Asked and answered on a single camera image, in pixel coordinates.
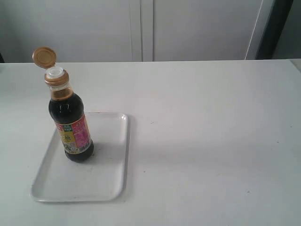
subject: white table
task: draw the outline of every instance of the white table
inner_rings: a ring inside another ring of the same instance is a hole
[[[113,202],[29,196],[54,130],[43,69],[0,65],[0,225],[301,225],[301,73],[289,60],[65,63],[85,111],[130,116]]]

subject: bottle neck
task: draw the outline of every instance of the bottle neck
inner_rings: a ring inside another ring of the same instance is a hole
[[[49,87],[51,99],[55,101],[66,100],[72,96],[73,90],[69,83],[65,83],[62,86]]]

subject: bottle label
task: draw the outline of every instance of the bottle label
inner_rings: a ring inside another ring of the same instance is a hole
[[[55,123],[61,135],[65,151],[70,154],[79,154],[91,145],[91,138],[85,114],[71,124]]]

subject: white tray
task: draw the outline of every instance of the white tray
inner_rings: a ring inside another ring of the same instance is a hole
[[[122,113],[86,113],[93,155],[82,163],[69,160],[55,130],[31,196],[38,202],[108,201],[122,191],[127,157],[128,119]]]

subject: open lid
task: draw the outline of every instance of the open lid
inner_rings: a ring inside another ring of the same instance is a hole
[[[51,48],[42,46],[33,52],[32,59],[37,66],[47,69],[55,65],[56,54]]]

